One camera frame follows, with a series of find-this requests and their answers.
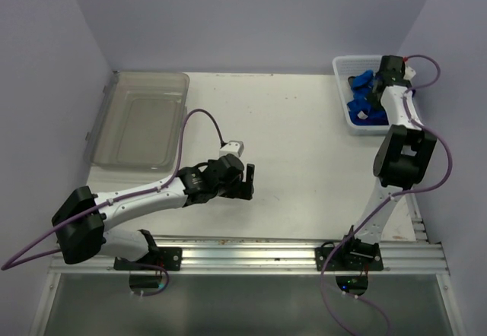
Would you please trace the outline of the blue towel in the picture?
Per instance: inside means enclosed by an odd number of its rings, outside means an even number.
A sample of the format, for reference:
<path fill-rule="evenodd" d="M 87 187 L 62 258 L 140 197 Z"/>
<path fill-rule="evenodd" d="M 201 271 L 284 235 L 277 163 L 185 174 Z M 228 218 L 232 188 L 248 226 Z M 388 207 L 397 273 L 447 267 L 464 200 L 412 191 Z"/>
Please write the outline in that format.
<path fill-rule="evenodd" d="M 367 101 L 367 95 L 372 92 L 374 72 L 367 70 L 358 76 L 351 76 L 348 83 L 353 96 L 347 103 L 352 123 L 359 126 L 389 125 L 386 113 L 375 109 Z"/>

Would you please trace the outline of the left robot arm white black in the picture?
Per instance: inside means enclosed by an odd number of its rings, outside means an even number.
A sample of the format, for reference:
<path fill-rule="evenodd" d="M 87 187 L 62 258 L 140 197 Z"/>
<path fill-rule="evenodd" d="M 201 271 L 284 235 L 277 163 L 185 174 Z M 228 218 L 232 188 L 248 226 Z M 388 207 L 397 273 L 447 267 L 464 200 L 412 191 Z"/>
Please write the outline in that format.
<path fill-rule="evenodd" d="M 251 200 L 255 166 L 233 154 L 184 167 L 175 176 L 121 192 L 74 190 L 52 218 L 67 265 L 96 255 L 111 256 L 147 270 L 164 263 L 162 250 L 147 230 L 121 224 L 158 211 L 205 204 L 214 198 Z"/>

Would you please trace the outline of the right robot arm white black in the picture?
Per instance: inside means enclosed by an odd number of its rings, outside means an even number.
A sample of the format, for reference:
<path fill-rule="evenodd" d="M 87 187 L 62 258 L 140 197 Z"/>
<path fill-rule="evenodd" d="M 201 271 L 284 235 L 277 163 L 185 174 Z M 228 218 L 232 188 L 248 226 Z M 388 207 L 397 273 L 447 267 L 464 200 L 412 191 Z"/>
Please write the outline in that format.
<path fill-rule="evenodd" d="M 328 265 L 334 270 L 384 268 L 380 241 L 396 203 L 412 192 L 424 178 L 437 143 L 436 136 L 422 127 L 413 103 L 415 89 L 407 57 L 383 55 L 371 89 L 364 97 L 371 108 L 384 113 L 388 130 L 374 158 L 376 179 L 364 213 L 344 237 Z"/>

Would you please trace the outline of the white plastic basket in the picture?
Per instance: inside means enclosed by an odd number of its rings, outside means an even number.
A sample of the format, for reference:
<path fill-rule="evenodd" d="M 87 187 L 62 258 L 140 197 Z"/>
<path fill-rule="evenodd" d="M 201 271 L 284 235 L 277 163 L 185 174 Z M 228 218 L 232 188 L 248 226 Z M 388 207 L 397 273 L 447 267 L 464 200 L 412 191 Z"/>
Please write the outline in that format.
<path fill-rule="evenodd" d="M 412 102 L 415 71 L 407 61 L 397 55 L 345 55 L 333 59 L 339 98 L 352 135 L 384 136 L 392 125 L 421 129 Z"/>

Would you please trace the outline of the clear plastic bin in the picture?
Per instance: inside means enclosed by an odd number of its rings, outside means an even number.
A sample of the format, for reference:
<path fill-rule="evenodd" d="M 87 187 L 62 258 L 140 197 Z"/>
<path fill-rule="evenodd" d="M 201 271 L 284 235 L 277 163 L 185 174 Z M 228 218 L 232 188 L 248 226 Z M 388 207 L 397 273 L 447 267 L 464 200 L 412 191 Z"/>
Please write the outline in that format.
<path fill-rule="evenodd" d="M 188 89 L 184 73 L 115 71 L 89 132 L 85 160 L 109 170 L 169 170 Z"/>

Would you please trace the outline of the aluminium rail frame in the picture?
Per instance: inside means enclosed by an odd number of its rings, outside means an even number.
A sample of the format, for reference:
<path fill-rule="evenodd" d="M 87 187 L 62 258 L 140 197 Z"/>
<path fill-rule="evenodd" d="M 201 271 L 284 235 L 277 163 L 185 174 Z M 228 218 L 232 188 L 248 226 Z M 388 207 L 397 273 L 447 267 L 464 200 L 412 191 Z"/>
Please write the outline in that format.
<path fill-rule="evenodd" d="M 216 198 L 208 204 L 166 210 L 131 220 L 117 230 L 149 230 L 160 246 L 183 250 L 180 274 L 318 275 L 314 249 L 341 239 L 361 216 L 367 199 L 325 195 L 256 195 L 252 201 Z M 399 203 L 380 245 L 384 270 L 370 275 L 448 274 L 441 245 L 417 240 L 413 220 Z M 57 255 L 51 269 L 61 273 L 108 273 L 113 260 L 94 258 L 64 265 Z"/>

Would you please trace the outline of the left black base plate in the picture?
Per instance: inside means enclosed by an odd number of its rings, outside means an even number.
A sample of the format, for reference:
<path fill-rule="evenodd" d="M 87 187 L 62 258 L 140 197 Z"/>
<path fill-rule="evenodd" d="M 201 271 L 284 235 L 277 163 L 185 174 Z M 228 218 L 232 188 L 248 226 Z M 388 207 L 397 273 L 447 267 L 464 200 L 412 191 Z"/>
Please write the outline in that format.
<path fill-rule="evenodd" d="M 117 271 L 148 271 L 163 268 L 166 271 L 179 271 L 183 260 L 183 249 L 180 247 L 158 247 L 134 262 L 116 258 L 113 268 Z"/>

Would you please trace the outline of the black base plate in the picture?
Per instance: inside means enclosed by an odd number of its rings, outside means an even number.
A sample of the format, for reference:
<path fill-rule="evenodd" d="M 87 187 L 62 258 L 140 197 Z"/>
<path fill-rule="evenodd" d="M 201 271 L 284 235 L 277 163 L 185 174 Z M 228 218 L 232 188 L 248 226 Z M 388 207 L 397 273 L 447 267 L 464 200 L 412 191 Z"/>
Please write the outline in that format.
<path fill-rule="evenodd" d="M 323 265 L 330 253 L 334 250 L 331 246 L 319 246 L 314 249 L 316 269 L 322 271 Z M 383 271 L 384 263 L 381 256 L 378 258 L 365 258 L 355 254 L 342 254 L 339 249 L 326 263 L 325 271 Z"/>
<path fill-rule="evenodd" d="M 158 247 L 134 262 L 116 258 L 113 268 L 117 271 L 148 271 L 163 268 L 166 271 L 179 271 L 183 260 L 183 249 L 180 247 Z"/>

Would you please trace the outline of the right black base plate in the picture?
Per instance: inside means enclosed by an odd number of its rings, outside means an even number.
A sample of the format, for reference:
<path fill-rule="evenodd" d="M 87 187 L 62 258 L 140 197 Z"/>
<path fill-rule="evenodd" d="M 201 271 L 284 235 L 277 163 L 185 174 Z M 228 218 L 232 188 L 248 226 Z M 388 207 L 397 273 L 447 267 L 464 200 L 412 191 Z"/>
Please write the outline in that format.
<path fill-rule="evenodd" d="M 316 269 L 322 271 L 323 265 L 330 253 L 334 250 L 331 246 L 319 246 L 314 249 Z M 342 254 L 339 249 L 326 263 L 325 271 L 383 271 L 384 263 L 381 256 L 378 258 L 365 258 L 355 254 Z"/>

